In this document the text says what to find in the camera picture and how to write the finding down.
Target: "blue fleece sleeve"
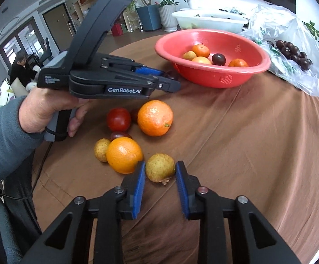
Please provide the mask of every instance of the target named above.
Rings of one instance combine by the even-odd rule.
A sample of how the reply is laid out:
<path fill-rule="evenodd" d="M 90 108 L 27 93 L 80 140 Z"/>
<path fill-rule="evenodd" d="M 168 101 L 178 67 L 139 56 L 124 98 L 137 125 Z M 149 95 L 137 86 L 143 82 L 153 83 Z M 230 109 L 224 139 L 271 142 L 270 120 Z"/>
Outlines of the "blue fleece sleeve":
<path fill-rule="evenodd" d="M 24 98 L 0 108 L 0 180 L 16 170 L 44 139 L 43 134 L 27 134 L 20 127 L 18 111 Z"/>

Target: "brown tablecloth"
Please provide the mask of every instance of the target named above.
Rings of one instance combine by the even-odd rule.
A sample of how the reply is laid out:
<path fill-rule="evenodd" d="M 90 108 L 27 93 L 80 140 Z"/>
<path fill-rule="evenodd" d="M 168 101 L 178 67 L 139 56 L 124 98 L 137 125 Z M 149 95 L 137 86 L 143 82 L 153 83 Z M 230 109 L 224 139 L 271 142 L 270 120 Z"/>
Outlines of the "brown tablecloth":
<path fill-rule="evenodd" d="M 154 51 L 158 39 L 113 54 L 167 70 L 169 63 Z M 151 96 L 173 109 L 166 135 L 148 137 L 137 126 L 129 131 L 145 159 L 169 154 L 219 195 L 248 196 L 302 263 L 308 263 L 319 248 L 319 99 L 268 72 L 232 89 L 181 81 L 179 92 Z M 42 229 L 75 196 L 98 197 L 121 183 L 123 176 L 98 162 L 93 147 L 110 136 L 109 109 L 130 110 L 143 103 L 97 101 L 78 134 L 54 144 L 34 192 Z M 43 144 L 36 153 L 35 171 L 46 148 Z M 138 219 L 123 222 L 124 259 L 127 264 L 194 264 L 198 236 L 199 222 L 182 215 L 175 181 L 163 186 L 147 180 Z"/>

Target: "metal screw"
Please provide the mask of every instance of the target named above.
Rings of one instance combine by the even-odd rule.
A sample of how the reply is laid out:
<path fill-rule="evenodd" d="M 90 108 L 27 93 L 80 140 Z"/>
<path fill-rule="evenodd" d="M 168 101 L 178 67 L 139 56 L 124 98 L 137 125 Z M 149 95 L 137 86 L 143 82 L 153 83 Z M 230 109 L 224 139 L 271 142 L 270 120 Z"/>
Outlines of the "metal screw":
<path fill-rule="evenodd" d="M 121 194 L 122 192 L 124 192 L 124 188 L 121 187 L 120 185 L 118 185 L 118 186 L 116 186 L 116 187 L 114 188 L 114 192 L 115 192 L 116 194 Z"/>
<path fill-rule="evenodd" d="M 85 201 L 85 198 L 83 196 L 77 196 L 75 199 L 74 199 L 74 203 L 75 204 L 82 204 L 83 202 Z"/>
<path fill-rule="evenodd" d="M 200 194 L 204 195 L 204 194 L 208 193 L 208 188 L 206 188 L 206 187 L 199 187 L 199 188 L 198 188 L 198 192 L 199 192 Z"/>
<path fill-rule="evenodd" d="M 237 198 L 238 202 L 240 202 L 241 204 L 246 204 L 248 202 L 248 199 L 246 196 L 241 195 Z"/>

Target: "red plastic bowl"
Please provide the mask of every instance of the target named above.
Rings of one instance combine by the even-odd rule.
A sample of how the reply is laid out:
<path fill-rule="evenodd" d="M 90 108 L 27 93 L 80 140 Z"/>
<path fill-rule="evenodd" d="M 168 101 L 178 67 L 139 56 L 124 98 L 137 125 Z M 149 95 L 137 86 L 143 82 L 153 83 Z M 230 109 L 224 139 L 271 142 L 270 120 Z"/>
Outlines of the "red plastic bowl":
<path fill-rule="evenodd" d="M 206 65 L 181 58 L 197 44 L 203 44 L 210 49 L 210 60 L 215 53 L 223 54 L 226 57 L 226 65 Z M 245 37 L 220 30 L 177 31 L 160 38 L 155 50 L 159 56 L 172 62 L 174 68 L 187 80 L 214 88 L 241 85 L 252 75 L 266 71 L 271 65 L 270 57 L 259 45 Z M 236 58 L 245 60 L 249 67 L 228 67 L 231 60 Z"/>

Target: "white flower pot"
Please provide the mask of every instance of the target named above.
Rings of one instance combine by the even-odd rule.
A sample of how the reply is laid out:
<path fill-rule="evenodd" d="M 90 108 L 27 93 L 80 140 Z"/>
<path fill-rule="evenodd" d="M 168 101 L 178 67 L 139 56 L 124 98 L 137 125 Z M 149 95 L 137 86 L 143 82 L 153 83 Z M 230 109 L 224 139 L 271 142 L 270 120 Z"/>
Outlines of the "white flower pot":
<path fill-rule="evenodd" d="M 188 0 L 189 8 L 191 9 L 199 9 L 201 7 L 200 0 Z"/>
<path fill-rule="evenodd" d="M 176 12 L 175 5 L 166 5 L 158 8 L 161 16 L 162 25 L 165 31 L 176 31 L 178 28 L 178 21 L 172 17 L 172 13 Z"/>

